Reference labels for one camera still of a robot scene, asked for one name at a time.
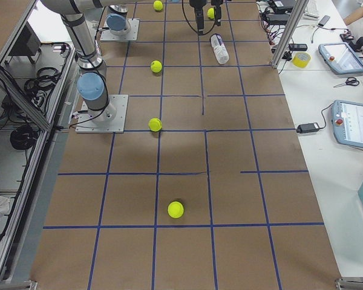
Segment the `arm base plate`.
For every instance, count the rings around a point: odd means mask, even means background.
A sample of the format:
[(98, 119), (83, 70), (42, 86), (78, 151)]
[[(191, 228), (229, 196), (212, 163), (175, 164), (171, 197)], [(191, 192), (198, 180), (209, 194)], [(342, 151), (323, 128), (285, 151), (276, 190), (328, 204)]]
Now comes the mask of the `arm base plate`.
[(136, 41), (139, 33), (140, 19), (123, 19), (121, 21), (108, 18), (105, 30), (102, 31), (101, 42), (129, 42)]
[(87, 111), (79, 115), (79, 125), (75, 131), (79, 134), (105, 134), (124, 133), (126, 112), (128, 108), (128, 95), (109, 95), (109, 105), (99, 114), (88, 110), (87, 104), (83, 101), (81, 110)]

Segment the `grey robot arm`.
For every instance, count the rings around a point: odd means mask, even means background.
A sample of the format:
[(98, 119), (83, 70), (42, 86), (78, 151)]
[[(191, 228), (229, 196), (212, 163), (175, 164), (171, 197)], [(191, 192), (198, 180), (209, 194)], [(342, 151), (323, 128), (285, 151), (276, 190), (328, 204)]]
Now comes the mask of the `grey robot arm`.
[(81, 76), (77, 90), (83, 98), (89, 116), (96, 122), (110, 123), (125, 119), (126, 109), (113, 104), (106, 86), (106, 63), (90, 35), (84, 11), (111, 5), (127, 4), (128, 1), (43, 1), (46, 8), (59, 14), (76, 49), (77, 64)]
[[(211, 1), (211, 6), (213, 7), (214, 15), (211, 19), (214, 20), (212, 27), (209, 31), (204, 32), (204, 16), (203, 7), (207, 4), (207, 1), (189, 1), (189, 5), (194, 9), (195, 22), (197, 28), (195, 29), (190, 21), (187, 19), (185, 13), (184, 1), (181, 2), (181, 9), (183, 17), (189, 27), (198, 35), (204, 36), (210, 33), (215, 26), (221, 25), (221, 5), (223, 1)], [(109, 14), (106, 16), (105, 23), (107, 24), (107, 29), (113, 32), (115, 35), (119, 33), (127, 33), (130, 30), (129, 19), (126, 18), (127, 9), (124, 5), (110, 5), (108, 6)]]

